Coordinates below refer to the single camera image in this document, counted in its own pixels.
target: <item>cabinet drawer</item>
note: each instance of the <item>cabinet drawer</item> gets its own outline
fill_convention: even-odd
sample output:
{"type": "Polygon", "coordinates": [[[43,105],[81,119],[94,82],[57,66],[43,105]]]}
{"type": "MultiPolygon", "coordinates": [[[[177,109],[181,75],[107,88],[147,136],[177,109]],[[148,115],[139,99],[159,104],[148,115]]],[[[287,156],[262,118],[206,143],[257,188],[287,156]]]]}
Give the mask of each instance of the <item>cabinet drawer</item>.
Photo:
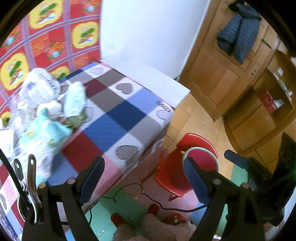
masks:
{"type": "Polygon", "coordinates": [[[242,150],[260,141],[275,128],[275,124],[263,105],[260,105],[232,132],[242,150]]]}
{"type": "Polygon", "coordinates": [[[240,99],[240,101],[229,111],[227,115],[228,124],[231,130],[234,130],[259,106],[261,101],[253,88],[240,99]]]}
{"type": "Polygon", "coordinates": [[[257,149],[258,154],[266,164],[279,157],[278,153],[282,134],[283,132],[281,131],[274,138],[257,149]]]}

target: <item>white wall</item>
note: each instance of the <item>white wall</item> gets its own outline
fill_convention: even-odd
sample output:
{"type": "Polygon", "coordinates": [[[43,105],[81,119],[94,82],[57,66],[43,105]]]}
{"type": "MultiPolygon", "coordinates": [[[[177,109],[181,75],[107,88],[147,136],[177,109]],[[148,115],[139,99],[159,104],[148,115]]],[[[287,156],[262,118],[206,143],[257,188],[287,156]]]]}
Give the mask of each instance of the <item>white wall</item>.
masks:
{"type": "Polygon", "coordinates": [[[185,65],[210,0],[102,2],[102,58],[123,51],[175,78],[185,65]]]}

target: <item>plastic bag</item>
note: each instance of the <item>plastic bag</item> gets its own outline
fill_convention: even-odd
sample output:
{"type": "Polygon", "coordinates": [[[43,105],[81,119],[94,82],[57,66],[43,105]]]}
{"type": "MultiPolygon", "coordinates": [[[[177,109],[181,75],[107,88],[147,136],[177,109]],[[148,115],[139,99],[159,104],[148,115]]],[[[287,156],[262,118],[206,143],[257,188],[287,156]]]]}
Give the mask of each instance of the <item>plastic bag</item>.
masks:
{"type": "Polygon", "coordinates": [[[58,98],[60,84],[54,80],[45,69],[35,68],[29,72],[22,84],[19,96],[20,101],[30,108],[37,108],[58,98]]]}
{"type": "Polygon", "coordinates": [[[42,137],[45,139],[47,146],[53,153],[56,153],[71,135],[72,130],[63,124],[52,121],[48,117],[48,110],[41,110],[36,119],[31,123],[25,133],[20,138],[20,147],[25,150],[30,141],[42,137]]]}
{"type": "Polygon", "coordinates": [[[36,158],[36,187],[40,183],[46,182],[47,179],[52,175],[52,160],[53,153],[51,148],[47,145],[45,138],[36,137],[31,139],[26,147],[23,149],[20,145],[14,150],[14,157],[10,159],[10,164],[13,166],[13,161],[17,158],[22,165],[22,172],[24,179],[27,174],[28,168],[28,156],[33,154],[36,158]]]}
{"type": "Polygon", "coordinates": [[[66,117],[80,115],[86,104],[85,88],[80,81],[69,86],[66,93],[64,113],[66,117]]]}
{"type": "Polygon", "coordinates": [[[65,102],[65,96],[67,94],[67,91],[68,91],[70,85],[71,85],[71,82],[68,81],[68,80],[60,83],[60,92],[59,92],[59,97],[57,99],[59,102],[61,102],[61,103],[64,104],[64,102],[65,102]]]}
{"type": "Polygon", "coordinates": [[[36,109],[30,108],[25,102],[20,101],[18,95],[13,95],[10,101],[11,117],[7,129],[14,129],[16,138],[27,130],[36,118],[36,109]]]}
{"type": "Polygon", "coordinates": [[[40,104],[37,108],[37,115],[44,108],[48,109],[48,117],[52,120],[57,120],[62,115],[62,105],[56,100],[53,100],[49,103],[40,104]]]}
{"type": "Polygon", "coordinates": [[[15,142],[16,139],[13,129],[0,131],[0,148],[8,159],[13,156],[15,142]]]}

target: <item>red plastic chair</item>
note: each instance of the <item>red plastic chair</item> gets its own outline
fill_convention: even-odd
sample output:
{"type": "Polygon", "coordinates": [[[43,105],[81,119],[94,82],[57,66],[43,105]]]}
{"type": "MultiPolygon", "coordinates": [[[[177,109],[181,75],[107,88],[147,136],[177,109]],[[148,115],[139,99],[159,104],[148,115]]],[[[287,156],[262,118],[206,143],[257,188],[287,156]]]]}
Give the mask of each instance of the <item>red plastic chair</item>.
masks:
{"type": "Polygon", "coordinates": [[[202,136],[187,133],[177,144],[176,149],[166,158],[162,159],[159,165],[147,177],[145,177],[141,183],[144,183],[149,177],[156,173],[154,181],[172,194],[169,198],[169,202],[178,197],[183,197],[185,193],[192,190],[192,187],[183,172],[182,152],[187,151],[191,147],[205,148],[218,158],[217,151],[208,140],[202,136]]]}

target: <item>green floor mat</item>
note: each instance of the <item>green floor mat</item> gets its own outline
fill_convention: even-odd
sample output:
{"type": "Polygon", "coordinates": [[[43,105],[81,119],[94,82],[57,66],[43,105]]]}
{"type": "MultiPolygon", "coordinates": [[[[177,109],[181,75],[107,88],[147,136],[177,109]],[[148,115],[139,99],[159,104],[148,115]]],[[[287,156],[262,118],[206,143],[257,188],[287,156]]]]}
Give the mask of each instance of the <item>green floor mat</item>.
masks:
{"type": "MultiPolygon", "coordinates": [[[[119,186],[114,187],[105,196],[113,197],[119,188],[119,186]]],[[[133,200],[124,189],[116,194],[116,201],[117,203],[113,202],[113,199],[102,198],[91,210],[93,215],[91,228],[96,235],[100,234],[97,236],[100,241],[112,240],[116,231],[115,225],[110,220],[113,213],[121,215],[125,222],[136,230],[137,235],[140,235],[139,227],[148,208],[133,200]]],[[[90,213],[87,212],[85,216],[89,220],[90,213]]],[[[68,232],[66,237],[68,241],[74,241],[71,232],[68,232]]]]}
{"type": "MultiPolygon", "coordinates": [[[[237,165],[234,165],[231,179],[230,179],[234,184],[237,186],[240,186],[242,183],[248,181],[248,173],[245,169],[240,168],[237,165]]],[[[227,215],[227,205],[224,206],[223,213],[216,231],[216,234],[219,236],[222,236],[223,231],[226,226],[226,215],[227,215]]]]}

